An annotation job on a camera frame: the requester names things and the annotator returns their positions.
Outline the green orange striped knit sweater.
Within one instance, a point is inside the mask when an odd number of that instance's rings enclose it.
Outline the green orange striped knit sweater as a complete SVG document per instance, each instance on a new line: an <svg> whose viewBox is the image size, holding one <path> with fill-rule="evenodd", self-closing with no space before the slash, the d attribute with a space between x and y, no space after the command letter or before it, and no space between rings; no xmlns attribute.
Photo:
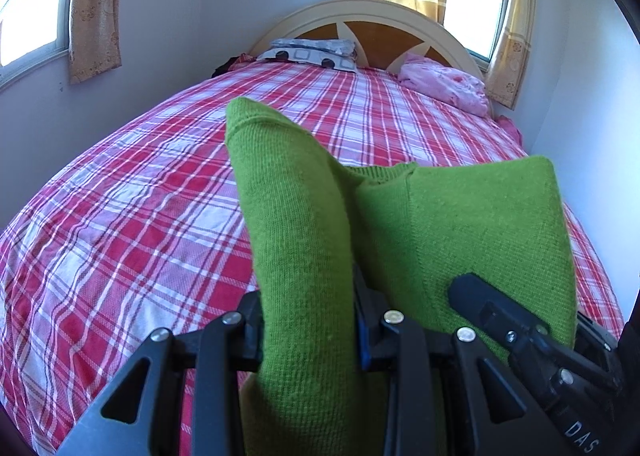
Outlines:
<svg viewBox="0 0 640 456"><path fill-rule="evenodd" d="M463 325L473 273L575 341L572 247L552 163L347 167L280 112L236 98L226 145L262 294L264 359L241 392L251 455L377 455L383 380L357 368L352 279L421 326Z"/></svg>

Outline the side window yellow curtain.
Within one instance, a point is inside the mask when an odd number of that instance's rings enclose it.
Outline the side window yellow curtain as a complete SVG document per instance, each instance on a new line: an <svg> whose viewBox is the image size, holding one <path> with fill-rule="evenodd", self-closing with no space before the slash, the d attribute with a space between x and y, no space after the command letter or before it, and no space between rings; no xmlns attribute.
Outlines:
<svg viewBox="0 0 640 456"><path fill-rule="evenodd" d="M70 0L68 66L73 84L122 66L119 0Z"/></svg>

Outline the grey car print pillow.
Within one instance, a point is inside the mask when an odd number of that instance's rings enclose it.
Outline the grey car print pillow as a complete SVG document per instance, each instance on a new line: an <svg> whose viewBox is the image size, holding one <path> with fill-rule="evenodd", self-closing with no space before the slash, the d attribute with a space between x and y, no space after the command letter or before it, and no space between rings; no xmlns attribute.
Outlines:
<svg viewBox="0 0 640 456"><path fill-rule="evenodd" d="M355 42L348 39L276 39L257 59L314 65L340 72L357 71Z"/></svg>

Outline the pink pillow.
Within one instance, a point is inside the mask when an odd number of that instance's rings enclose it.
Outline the pink pillow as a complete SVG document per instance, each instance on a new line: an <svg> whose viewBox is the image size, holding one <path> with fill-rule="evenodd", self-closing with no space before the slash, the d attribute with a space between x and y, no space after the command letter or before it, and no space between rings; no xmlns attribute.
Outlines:
<svg viewBox="0 0 640 456"><path fill-rule="evenodd" d="M479 78L462 70L445 66L428 57L408 53L400 66L398 82L436 101L468 114L486 118L490 103L485 85Z"/></svg>

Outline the cream wooden headboard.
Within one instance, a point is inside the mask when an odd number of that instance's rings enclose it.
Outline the cream wooden headboard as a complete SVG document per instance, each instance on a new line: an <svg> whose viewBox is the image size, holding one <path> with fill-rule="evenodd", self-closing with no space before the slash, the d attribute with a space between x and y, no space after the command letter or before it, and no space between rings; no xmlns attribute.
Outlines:
<svg viewBox="0 0 640 456"><path fill-rule="evenodd" d="M277 39L346 39L361 68L400 72L408 54L421 55L479 79L476 61L448 30L405 6L381 0L329 0L286 16L250 49L257 56Z"/></svg>

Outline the yellow curtain right panel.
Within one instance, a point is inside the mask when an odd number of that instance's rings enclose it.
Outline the yellow curtain right panel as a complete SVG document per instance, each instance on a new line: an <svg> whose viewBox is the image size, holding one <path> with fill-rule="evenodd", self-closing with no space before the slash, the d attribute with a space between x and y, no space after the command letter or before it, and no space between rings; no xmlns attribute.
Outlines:
<svg viewBox="0 0 640 456"><path fill-rule="evenodd" d="M537 12L537 0L509 0L494 54L485 75L488 98L514 109L520 94Z"/></svg>

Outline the pink cloth by wall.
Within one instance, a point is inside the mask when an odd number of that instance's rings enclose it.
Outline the pink cloth by wall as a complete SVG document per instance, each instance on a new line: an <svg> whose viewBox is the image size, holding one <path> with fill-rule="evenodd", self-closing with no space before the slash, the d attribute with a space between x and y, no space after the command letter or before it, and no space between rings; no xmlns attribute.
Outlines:
<svg viewBox="0 0 640 456"><path fill-rule="evenodd" d="M507 116L499 115L496 119L496 124L504 131L507 135L512 138L512 140L518 144L518 146L523 147L523 135L521 131L518 130L514 121Z"/></svg>

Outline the dark clothing beside bed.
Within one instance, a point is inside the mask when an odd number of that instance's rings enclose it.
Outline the dark clothing beside bed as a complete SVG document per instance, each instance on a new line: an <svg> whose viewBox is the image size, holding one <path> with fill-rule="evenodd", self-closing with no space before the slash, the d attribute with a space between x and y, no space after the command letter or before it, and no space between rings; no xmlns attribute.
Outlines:
<svg viewBox="0 0 640 456"><path fill-rule="evenodd" d="M226 74L227 72L234 72L235 70L246 67L248 64L253 63L254 56L250 54L242 53L239 56L230 57L224 64L218 66L210 76L210 78L216 78Z"/></svg>

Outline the red white plaid bed sheet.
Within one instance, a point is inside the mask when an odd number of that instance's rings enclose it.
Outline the red white plaid bed sheet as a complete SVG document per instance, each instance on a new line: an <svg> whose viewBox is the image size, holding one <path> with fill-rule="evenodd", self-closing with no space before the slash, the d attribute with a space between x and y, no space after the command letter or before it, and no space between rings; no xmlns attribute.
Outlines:
<svg viewBox="0 0 640 456"><path fill-rule="evenodd" d="M527 157L494 120L375 69L256 62L131 121L58 172L1 236L1 402L38 454L58 450L154 329L194 332L260 291L226 145L236 98L280 112L347 167ZM577 311L619 334L608 276L563 207Z"/></svg>

